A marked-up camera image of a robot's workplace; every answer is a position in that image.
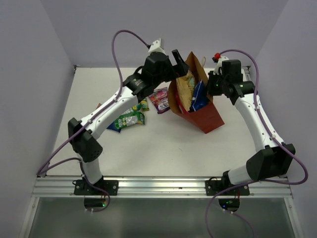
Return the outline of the brown kraft snack bag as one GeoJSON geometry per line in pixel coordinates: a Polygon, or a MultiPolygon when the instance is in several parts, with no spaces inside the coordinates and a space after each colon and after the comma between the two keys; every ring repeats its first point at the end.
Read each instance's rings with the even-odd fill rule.
{"type": "Polygon", "coordinates": [[[176,87],[182,106],[189,111],[195,89],[195,78],[190,70],[185,76],[176,79],[176,87]]]}

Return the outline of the large blue chip bag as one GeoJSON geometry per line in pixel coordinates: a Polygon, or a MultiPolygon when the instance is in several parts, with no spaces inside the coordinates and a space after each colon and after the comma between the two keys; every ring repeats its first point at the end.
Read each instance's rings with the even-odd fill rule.
{"type": "Polygon", "coordinates": [[[204,82],[201,80],[197,83],[194,89],[192,97],[192,103],[190,106],[190,112],[196,112],[210,103],[210,99],[207,96],[207,90],[204,82]]]}

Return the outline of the red paper bag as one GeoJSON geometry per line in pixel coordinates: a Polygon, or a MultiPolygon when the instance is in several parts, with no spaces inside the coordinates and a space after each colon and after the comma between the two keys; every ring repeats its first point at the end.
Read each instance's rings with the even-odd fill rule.
{"type": "MultiPolygon", "coordinates": [[[[194,74],[195,80],[200,79],[204,82],[204,84],[207,84],[208,78],[206,72],[193,52],[189,53],[185,62],[189,65],[191,72],[194,74]]],[[[175,115],[199,128],[205,134],[224,125],[224,121],[213,104],[213,101],[196,112],[184,111],[182,114],[175,99],[175,91],[177,91],[176,81],[172,81],[168,87],[168,103],[171,111],[175,115]]]]}

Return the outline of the green Fox's candy bag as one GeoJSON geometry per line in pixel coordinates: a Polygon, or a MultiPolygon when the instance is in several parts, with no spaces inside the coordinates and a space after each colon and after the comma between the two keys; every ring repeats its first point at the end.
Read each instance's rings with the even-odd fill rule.
{"type": "Polygon", "coordinates": [[[114,121],[114,128],[117,130],[121,130],[135,124],[145,125],[145,116],[142,112],[131,112],[128,114],[120,115],[114,121]]]}

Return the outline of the small blue snack bag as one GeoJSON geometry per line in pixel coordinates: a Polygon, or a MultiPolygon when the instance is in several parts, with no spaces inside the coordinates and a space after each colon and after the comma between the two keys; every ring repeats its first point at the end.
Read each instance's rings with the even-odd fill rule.
{"type": "Polygon", "coordinates": [[[107,127],[107,129],[108,130],[113,130],[113,131],[116,131],[116,132],[118,132],[118,133],[120,133],[121,132],[121,128],[116,128],[116,126],[115,126],[115,122],[112,122],[108,127],[107,127]]]}

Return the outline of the pink snack bag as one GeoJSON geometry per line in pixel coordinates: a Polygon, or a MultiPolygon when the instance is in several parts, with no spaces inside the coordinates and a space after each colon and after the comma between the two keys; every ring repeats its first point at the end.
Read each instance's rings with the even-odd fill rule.
{"type": "Polygon", "coordinates": [[[179,95],[178,95],[177,91],[175,91],[175,99],[176,99],[177,105],[178,105],[181,113],[183,114],[184,113],[184,108],[183,108],[183,105],[181,104],[181,101],[180,101],[180,98],[179,98],[179,95]]]}

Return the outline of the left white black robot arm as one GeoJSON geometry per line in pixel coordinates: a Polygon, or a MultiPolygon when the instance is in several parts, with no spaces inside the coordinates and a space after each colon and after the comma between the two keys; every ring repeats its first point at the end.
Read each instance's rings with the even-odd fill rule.
{"type": "Polygon", "coordinates": [[[163,82],[176,80],[187,74],[189,66],[178,50],[173,50],[176,65],[172,65],[169,56],[162,52],[153,52],[147,56],[143,66],[126,78],[112,98],[108,99],[90,115],[68,122],[68,136],[75,153],[82,160],[83,174],[87,180],[85,188],[96,195],[102,191],[102,173],[99,156],[103,148],[98,139],[106,128],[129,108],[153,94],[163,82]]]}

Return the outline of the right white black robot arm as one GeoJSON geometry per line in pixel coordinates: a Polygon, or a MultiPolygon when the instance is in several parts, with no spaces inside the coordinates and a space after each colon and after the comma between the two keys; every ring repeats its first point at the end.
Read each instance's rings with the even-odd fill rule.
{"type": "Polygon", "coordinates": [[[225,95],[230,99],[243,117],[256,151],[244,166],[224,172],[220,183],[222,192],[230,195],[240,183],[285,175],[293,159],[280,147],[285,143],[266,114],[258,115],[261,101],[254,83],[243,79],[240,61],[227,57],[217,59],[215,69],[209,72],[207,91],[211,96],[225,95]]]}

